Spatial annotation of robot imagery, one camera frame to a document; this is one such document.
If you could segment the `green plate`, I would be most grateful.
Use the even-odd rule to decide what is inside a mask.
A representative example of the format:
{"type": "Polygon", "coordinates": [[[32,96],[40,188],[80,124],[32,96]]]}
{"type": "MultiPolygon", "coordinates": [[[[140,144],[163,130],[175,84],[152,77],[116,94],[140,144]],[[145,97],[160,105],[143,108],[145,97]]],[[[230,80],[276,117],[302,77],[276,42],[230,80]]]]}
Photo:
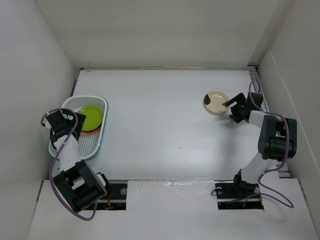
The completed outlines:
{"type": "Polygon", "coordinates": [[[83,132],[91,132],[102,124],[104,115],[102,110],[96,106],[85,106],[77,113],[85,116],[82,126],[83,132]]]}

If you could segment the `orange plate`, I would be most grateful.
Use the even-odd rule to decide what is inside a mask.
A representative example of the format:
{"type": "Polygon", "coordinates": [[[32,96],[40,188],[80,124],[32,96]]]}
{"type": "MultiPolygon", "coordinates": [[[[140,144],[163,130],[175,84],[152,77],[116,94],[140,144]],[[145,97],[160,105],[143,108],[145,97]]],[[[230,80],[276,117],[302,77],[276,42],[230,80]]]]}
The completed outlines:
{"type": "Polygon", "coordinates": [[[91,134],[91,133],[95,133],[95,132],[99,131],[100,129],[101,129],[101,125],[98,126],[98,127],[95,128],[95,129],[93,129],[93,130],[90,130],[90,131],[84,131],[84,130],[82,130],[81,133],[82,133],[82,134],[91,134]]]}

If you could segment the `beige plate with black patch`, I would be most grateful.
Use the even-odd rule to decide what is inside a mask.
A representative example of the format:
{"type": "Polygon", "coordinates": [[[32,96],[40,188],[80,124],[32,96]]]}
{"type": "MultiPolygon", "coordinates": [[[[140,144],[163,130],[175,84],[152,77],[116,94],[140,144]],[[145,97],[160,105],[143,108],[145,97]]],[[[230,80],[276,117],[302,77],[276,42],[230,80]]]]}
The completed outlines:
{"type": "Polygon", "coordinates": [[[226,94],[212,91],[204,96],[203,105],[211,114],[222,115],[229,110],[229,107],[223,105],[227,101],[229,101],[229,97],[226,94]]]}

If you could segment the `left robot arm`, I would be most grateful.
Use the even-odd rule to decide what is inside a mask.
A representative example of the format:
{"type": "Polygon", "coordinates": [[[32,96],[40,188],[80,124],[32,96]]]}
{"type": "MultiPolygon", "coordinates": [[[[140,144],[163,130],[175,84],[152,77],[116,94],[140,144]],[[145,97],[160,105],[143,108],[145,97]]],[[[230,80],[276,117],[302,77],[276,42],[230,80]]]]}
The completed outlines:
{"type": "Polygon", "coordinates": [[[49,173],[51,187],[73,214],[114,193],[106,176],[95,173],[80,157],[79,139],[85,119],[85,115],[66,108],[51,110],[41,119],[41,125],[49,129],[50,144],[56,150],[49,173]]]}

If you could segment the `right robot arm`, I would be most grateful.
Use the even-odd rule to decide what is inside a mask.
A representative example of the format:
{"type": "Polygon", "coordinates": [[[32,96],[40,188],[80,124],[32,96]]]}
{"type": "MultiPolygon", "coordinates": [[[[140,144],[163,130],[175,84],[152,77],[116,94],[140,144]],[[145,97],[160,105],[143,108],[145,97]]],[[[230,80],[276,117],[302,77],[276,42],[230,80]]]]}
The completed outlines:
{"type": "Polygon", "coordinates": [[[297,121],[284,118],[275,113],[262,111],[263,96],[260,93],[248,93],[247,97],[239,93],[224,102],[224,107],[231,107],[229,116],[236,123],[246,121],[260,128],[257,154],[247,166],[240,169],[232,183],[216,184],[221,188],[221,197],[225,199],[244,199],[258,196],[261,179],[266,173],[275,172],[277,162],[281,167],[297,152],[297,121]]]}

